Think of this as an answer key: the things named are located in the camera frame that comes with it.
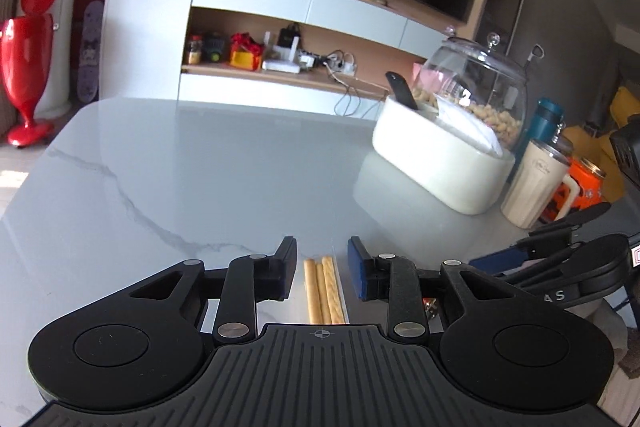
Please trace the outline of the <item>cream ribbed mug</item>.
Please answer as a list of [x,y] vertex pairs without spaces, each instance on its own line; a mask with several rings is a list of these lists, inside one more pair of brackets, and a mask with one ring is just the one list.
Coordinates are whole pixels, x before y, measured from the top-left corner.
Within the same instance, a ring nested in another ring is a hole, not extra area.
[[548,143],[530,140],[500,210],[520,229],[530,229],[561,184],[570,190],[556,215],[563,219],[578,197],[580,187],[568,173],[570,160]]

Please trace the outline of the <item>wooden stick bundle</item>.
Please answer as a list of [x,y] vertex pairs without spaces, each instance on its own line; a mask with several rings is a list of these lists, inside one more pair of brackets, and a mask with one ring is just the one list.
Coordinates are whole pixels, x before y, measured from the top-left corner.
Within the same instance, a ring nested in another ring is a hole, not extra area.
[[309,322],[347,324],[347,309],[335,259],[331,256],[305,259],[303,268]]

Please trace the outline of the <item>orange pumpkin bucket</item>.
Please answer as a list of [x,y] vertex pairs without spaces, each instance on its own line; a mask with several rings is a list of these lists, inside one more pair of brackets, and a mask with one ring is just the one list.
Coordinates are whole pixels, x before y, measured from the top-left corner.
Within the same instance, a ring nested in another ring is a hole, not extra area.
[[[606,172],[603,169],[588,158],[573,157],[570,161],[568,174],[580,188],[578,196],[570,205],[570,211],[582,210],[602,202],[602,187],[606,178]],[[561,183],[548,206],[542,212],[541,220],[549,222],[558,217],[558,213],[568,195],[570,195],[570,189],[566,184]]]

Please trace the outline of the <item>yellow cushion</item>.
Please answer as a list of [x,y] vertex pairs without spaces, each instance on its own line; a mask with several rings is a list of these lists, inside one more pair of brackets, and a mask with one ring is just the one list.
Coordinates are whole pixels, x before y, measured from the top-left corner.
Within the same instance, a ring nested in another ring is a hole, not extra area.
[[639,99],[627,88],[619,87],[608,109],[608,116],[612,118],[613,129],[605,132],[593,122],[567,127],[562,135],[573,144],[573,156],[585,157],[593,164],[602,166],[602,160],[608,158],[616,164],[614,150],[610,141],[611,134],[622,129],[631,116],[639,114]]

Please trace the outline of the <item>teal thermos bottle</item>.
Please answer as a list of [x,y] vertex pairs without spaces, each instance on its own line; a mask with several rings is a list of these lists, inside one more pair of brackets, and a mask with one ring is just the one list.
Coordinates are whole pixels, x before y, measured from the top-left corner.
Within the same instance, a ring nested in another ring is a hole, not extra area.
[[510,172],[508,181],[515,176],[528,143],[538,140],[549,143],[564,122],[564,108],[550,98],[540,98],[537,101],[534,115],[528,128],[524,131],[515,149],[515,164]]

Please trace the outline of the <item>white oval storage box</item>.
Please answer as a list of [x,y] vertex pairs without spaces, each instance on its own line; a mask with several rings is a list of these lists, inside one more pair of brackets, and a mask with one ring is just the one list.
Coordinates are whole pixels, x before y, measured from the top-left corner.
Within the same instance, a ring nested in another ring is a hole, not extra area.
[[372,134],[376,153],[443,204],[468,216],[497,202],[515,158],[482,152],[431,119],[386,98]]

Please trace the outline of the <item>glass jar with nuts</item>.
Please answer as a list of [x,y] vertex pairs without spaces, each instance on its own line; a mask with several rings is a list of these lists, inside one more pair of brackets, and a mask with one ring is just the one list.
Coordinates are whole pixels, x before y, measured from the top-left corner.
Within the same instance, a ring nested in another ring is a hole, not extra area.
[[522,66],[499,51],[496,32],[487,42],[452,36],[422,66],[411,88],[420,102],[446,110],[456,106],[476,120],[475,136],[485,139],[497,155],[514,150],[526,116],[526,74]]

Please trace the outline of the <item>black remote control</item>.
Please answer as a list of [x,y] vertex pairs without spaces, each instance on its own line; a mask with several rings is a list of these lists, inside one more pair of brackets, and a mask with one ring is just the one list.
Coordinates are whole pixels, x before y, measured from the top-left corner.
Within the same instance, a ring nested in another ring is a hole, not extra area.
[[398,72],[386,72],[385,78],[392,89],[395,100],[415,112],[419,109],[416,100],[408,86],[408,82]]

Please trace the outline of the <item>white router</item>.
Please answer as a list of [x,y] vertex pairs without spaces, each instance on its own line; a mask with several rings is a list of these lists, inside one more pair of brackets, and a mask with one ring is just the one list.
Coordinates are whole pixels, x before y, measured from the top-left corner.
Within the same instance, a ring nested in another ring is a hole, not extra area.
[[300,66],[291,61],[267,58],[267,60],[262,61],[262,70],[265,72],[286,72],[287,74],[297,75],[300,73]]

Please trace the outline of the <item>red yellow gift box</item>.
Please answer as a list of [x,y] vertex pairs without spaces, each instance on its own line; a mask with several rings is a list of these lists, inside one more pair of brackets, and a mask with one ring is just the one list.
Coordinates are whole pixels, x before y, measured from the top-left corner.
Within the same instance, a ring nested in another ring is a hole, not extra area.
[[262,67],[265,46],[255,41],[248,32],[236,34],[230,39],[230,60],[232,67],[255,72]]

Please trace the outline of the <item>purple skateboard deck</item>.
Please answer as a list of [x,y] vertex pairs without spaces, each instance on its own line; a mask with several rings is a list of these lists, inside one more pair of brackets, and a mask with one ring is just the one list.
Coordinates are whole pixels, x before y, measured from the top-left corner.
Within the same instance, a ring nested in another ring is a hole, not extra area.
[[79,50],[77,96],[81,103],[91,103],[99,91],[101,30],[104,4],[91,1],[84,12]]

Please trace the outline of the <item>red goblet-shaped bin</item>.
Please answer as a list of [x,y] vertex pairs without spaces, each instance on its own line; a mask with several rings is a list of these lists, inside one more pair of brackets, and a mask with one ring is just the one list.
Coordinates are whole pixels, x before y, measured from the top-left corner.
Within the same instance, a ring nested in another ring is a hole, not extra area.
[[53,130],[48,120],[35,118],[36,106],[49,78],[55,0],[20,0],[23,14],[9,18],[1,29],[1,78],[6,96],[22,116],[6,139],[23,148],[46,139]]

